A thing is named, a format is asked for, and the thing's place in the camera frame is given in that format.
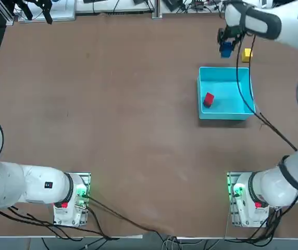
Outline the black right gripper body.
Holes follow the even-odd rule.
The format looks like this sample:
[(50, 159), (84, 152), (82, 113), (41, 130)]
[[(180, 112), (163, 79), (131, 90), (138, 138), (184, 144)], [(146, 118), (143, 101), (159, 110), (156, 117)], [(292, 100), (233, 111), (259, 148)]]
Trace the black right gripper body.
[(223, 39), (236, 39), (244, 33), (244, 30), (241, 26), (226, 26), (223, 31)]

